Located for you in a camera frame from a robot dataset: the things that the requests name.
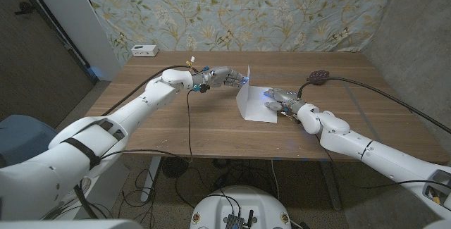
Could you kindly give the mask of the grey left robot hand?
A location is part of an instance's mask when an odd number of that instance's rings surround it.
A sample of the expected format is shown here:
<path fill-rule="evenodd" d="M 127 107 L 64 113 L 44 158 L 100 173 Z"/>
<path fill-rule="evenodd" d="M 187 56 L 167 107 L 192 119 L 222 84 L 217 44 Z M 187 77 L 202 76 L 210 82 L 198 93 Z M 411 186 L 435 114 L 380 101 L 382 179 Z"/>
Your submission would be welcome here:
<path fill-rule="evenodd" d="M 192 75 L 193 88 L 195 92 L 205 93 L 212 87 L 231 86 L 241 88 L 249 80 L 242 73 L 227 66 L 204 68 L 202 71 Z"/>

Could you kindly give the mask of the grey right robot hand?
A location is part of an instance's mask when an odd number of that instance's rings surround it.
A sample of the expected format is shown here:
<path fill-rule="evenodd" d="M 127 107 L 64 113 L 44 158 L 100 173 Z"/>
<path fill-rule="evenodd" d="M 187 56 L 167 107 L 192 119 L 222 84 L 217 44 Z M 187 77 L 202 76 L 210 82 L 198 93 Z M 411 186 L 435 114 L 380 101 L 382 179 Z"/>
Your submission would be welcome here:
<path fill-rule="evenodd" d="M 270 88 L 264 92 L 264 95 L 273 100 L 264 103 L 265 107 L 273 111 L 297 113 L 305 105 L 305 102 L 297 96 L 296 92 L 280 88 Z"/>

